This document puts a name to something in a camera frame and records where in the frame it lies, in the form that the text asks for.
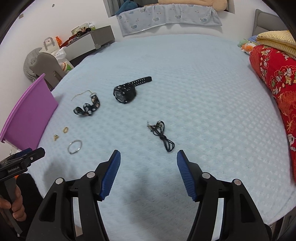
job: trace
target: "purple plastic tub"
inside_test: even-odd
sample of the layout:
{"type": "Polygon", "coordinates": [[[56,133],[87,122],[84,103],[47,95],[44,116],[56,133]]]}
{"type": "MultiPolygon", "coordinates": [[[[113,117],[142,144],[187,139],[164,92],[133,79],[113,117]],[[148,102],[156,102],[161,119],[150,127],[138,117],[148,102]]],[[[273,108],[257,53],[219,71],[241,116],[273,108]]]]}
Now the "purple plastic tub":
{"type": "Polygon", "coordinates": [[[38,147],[42,134],[57,101],[47,87],[42,74],[14,106],[0,133],[0,141],[9,142],[20,150],[38,147]]]}

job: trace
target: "black patterned lanyard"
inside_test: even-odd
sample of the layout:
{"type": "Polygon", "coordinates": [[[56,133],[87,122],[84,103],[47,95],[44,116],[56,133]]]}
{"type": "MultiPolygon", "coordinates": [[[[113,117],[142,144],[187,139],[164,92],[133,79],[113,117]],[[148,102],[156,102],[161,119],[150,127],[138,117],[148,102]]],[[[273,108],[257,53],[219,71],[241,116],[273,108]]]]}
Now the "black patterned lanyard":
{"type": "Polygon", "coordinates": [[[80,108],[79,106],[77,106],[77,107],[73,110],[73,112],[74,112],[76,115],[90,116],[90,115],[92,115],[93,112],[95,112],[95,111],[100,107],[100,101],[99,101],[99,99],[98,99],[96,93],[92,93],[90,90],[87,90],[87,91],[84,91],[83,93],[78,94],[78,95],[82,95],[82,94],[84,94],[84,93],[86,93],[86,92],[88,92],[88,91],[91,93],[90,98],[91,98],[91,101],[92,101],[93,104],[90,105],[90,104],[88,104],[88,103],[85,103],[85,104],[83,105],[83,109],[80,108]]]}

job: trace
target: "metal ring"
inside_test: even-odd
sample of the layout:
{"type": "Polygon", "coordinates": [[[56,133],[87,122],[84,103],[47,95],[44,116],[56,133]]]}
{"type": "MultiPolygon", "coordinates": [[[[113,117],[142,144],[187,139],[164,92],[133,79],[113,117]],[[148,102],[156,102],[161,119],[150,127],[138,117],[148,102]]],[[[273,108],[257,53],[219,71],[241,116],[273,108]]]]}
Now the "metal ring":
{"type": "Polygon", "coordinates": [[[68,152],[69,152],[70,154],[74,154],[74,153],[78,152],[78,151],[81,149],[81,147],[82,147],[82,141],[81,141],[81,140],[75,140],[75,141],[72,141],[72,142],[69,144],[69,146],[68,146],[68,152]],[[71,146],[74,142],[80,142],[81,145],[80,145],[80,147],[79,147],[77,150],[75,150],[74,152],[70,152],[69,148],[70,148],[70,146],[71,146]]]}

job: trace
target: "orange bottle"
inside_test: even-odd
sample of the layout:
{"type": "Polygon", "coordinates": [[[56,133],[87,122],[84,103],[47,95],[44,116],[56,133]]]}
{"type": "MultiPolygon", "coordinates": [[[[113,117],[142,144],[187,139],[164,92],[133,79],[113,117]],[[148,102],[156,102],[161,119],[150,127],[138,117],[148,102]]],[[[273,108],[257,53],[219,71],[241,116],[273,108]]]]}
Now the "orange bottle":
{"type": "Polygon", "coordinates": [[[56,36],[56,40],[57,40],[57,43],[58,43],[58,45],[60,47],[63,42],[60,40],[60,38],[58,36],[56,36]]]}

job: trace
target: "white bag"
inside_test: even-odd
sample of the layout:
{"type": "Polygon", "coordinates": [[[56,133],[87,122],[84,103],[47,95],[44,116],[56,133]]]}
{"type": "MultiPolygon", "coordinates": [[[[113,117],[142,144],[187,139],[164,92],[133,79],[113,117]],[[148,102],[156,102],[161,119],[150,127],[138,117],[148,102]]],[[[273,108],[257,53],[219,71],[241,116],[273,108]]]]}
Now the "white bag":
{"type": "Polygon", "coordinates": [[[39,53],[49,53],[54,56],[54,54],[59,50],[59,44],[56,38],[48,37],[43,42],[44,47],[39,51],[39,53]]]}
{"type": "Polygon", "coordinates": [[[67,54],[65,52],[65,48],[67,47],[62,47],[55,53],[54,56],[57,59],[61,69],[68,73],[70,70],[74,69],[74,66],[66,59],[67,54]]]}

